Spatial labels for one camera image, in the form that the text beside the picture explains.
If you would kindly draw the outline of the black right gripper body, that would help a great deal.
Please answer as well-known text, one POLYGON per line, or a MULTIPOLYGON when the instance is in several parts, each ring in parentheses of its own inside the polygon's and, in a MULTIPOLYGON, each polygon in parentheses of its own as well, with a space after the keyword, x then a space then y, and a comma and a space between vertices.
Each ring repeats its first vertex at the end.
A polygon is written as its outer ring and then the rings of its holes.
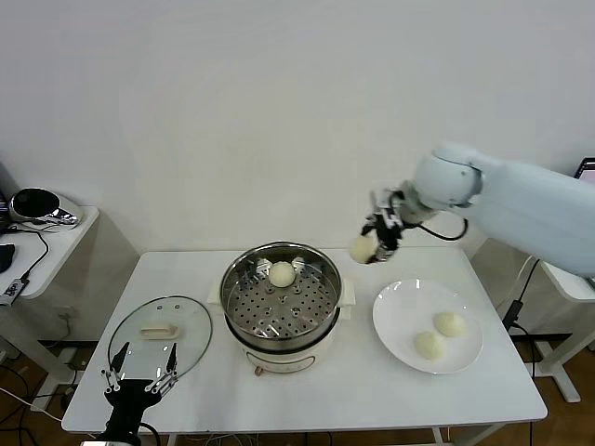
POLYGON ((376 234, 383 247, 398 247, 402 239, 403 222, 395 216, 377 216, 376 234))

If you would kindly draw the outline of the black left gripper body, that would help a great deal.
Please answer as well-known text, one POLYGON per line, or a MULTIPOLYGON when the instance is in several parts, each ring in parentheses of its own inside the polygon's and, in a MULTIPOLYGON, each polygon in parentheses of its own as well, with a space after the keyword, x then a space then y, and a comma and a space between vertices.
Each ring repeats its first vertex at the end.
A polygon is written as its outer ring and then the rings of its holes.
POLYGON ((112 407, 103 437, 136 437, 145 411, 157 405, 162 396, 147 390, 149 379, 124 379, 119 387, 108 388, 104 397, 112 407))

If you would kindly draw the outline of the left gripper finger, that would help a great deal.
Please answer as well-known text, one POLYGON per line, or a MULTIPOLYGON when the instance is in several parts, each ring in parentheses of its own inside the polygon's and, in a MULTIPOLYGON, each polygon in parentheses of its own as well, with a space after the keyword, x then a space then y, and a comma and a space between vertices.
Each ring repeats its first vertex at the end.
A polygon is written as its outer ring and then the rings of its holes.
POLYGON ((166 395, 179 380, 178 343, 175 342, 168 347, 166 352, 168 357, 165 367, 160 367, 157 370, 156 378, 145 387, 145 391, 153 395, 166 395))
POLYGON ((100 372, 106 381, 105 394, 110 394, 120 389, 120 382, 122 381, 121 371, 126 360, 128 348, 129 343, 125 342, 110 360, 108 368, 100 372))

